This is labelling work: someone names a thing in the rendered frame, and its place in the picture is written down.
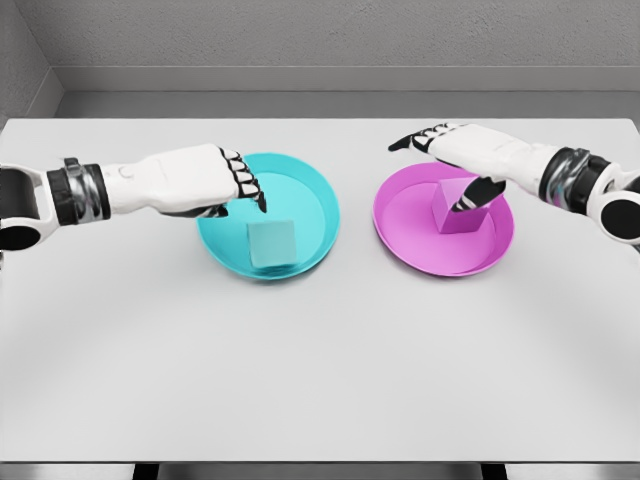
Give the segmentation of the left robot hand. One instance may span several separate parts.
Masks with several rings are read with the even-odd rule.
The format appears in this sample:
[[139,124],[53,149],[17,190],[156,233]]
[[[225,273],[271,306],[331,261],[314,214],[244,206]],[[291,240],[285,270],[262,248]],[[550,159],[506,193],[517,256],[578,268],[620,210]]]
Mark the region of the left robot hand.
[[265,194],[236,151],[204,144],[153,156],[158,176],[151,181],[152,206],[177,217],[225,217],[226,205],[250,199],[265,213]]

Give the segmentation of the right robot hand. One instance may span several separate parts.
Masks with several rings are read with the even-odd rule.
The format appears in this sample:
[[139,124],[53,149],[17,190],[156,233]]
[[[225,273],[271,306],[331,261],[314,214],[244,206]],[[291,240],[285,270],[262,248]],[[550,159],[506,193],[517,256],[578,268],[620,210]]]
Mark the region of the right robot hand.
[[451,207],[466,212],[487,205],[518,179],[511,147],[516,138],[477,124],[442,123],[408,134],[392,143],[388,150],[414,149],[437,161],[477,176]]

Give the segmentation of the pink block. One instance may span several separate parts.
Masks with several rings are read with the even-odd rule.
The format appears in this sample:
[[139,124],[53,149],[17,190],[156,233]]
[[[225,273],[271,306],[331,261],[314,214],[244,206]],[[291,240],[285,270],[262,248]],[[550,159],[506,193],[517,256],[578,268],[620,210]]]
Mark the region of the pink block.
[[489,213],[487,206],[463,212],[451,210],[473,180],[474,177],[461,177],[440,179],[437,182],[432,199],[432,212],[439,233],[468,233],[481,227]]

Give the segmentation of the cyan block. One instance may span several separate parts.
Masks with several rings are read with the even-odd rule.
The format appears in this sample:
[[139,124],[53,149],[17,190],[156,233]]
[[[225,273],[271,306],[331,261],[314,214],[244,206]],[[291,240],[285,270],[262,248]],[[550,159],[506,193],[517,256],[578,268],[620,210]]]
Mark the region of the cyan block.
[[297,261],[292,220],[254,222],[247,225],[249,257],[255,268],[291,265]]

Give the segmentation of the pink plate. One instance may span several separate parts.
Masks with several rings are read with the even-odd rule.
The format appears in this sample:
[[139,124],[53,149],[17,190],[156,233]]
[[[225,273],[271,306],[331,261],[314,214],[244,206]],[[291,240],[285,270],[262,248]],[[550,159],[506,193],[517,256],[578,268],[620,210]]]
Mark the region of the pink plate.
[[373,202],[373,221],[381,241],[407,265],[428,274],[463,277],[491,268],[507,253],[515,222],[506,199],[498,197],[475,232],[438,232],[432,199],[440,179],[474,177],[439,163],[402,168],[388,177]]

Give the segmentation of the cyan plate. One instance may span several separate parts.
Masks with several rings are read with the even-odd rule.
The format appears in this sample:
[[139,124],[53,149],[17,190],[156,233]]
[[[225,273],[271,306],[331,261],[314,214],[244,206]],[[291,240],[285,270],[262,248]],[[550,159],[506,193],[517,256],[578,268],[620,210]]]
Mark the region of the cyan plate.
[[[209,254],[227,269],[254,279],[276,280],[301,274],[324,259],[340,227],[336,194],[326,178],[309,164],[277,153],[244,158],[266,194],[267,211],[249,199],[227,205],[224,218],[199,218],[200,239]],[[247,225],[292,220],[297,261],[291,265],[255,268],[249,257]]]

